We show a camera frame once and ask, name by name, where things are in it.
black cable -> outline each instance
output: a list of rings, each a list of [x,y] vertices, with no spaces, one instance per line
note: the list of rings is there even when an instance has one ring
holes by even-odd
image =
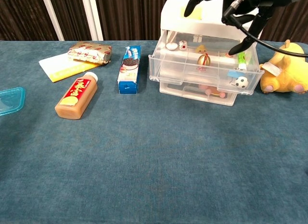
[[[249,33],[248,30],[246,30],[242,24],[233,16],[233,15],[230,15],[229,16],[229,20],[231,22],[233,22],[233,24],[238,28],[240,29],[244,34],[246,34],[248,37],[252,38],[255,42],[257,43],[260,43],[261,45],[275,51],[275,52],[279,52],[279,53],[282,53],[282,54],[286,54],[286,55],[291,55],[291,56],[295,56],[295,57],[304,57],[304,58],[308,58],[308,54],[299,54],[299,53],[294,53],[294,52],[288,52],[288,51],[285,51],[285,50],[282,50],[282,49],[279,49],[279,48],[276,48],[276,47],[273,47],[272,45],[266,43],[266,42],[263,42],[261,41],[260,39],[258,39],[257,37],[253,36],[252,34]]]

toy soccer ball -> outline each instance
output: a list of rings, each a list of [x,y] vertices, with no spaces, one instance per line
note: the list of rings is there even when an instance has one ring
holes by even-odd
[[[248,79],[244,76],[240,76],[239,78],[236,79],[235,85],[238,88],[246,88],[248,86]]]

white egg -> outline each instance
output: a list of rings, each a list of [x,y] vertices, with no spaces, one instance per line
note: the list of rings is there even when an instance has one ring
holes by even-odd
[[[175,42],[169,42],[169,43],[166,44],[166,47],[167,47],[168,50],[174,51],[175,49],[178,48],[178,44],[175,43]]]

red label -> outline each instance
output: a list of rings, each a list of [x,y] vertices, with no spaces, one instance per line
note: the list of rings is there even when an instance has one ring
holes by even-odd
[[[77,99],[79,100],[90,82],[91,82],[90,79],[78,79],[74,83],[74,85],[70,88],[70,90],[68,91],[68,93],[65,95],[64,98],[69,96],[74,96],[77,97]]]

white dice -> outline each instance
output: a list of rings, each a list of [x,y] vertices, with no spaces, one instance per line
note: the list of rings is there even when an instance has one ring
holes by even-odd
[[[179,42],[179,49],[180,49],[181,51],[187,50],[187,41],[181,40],[181,41]]]

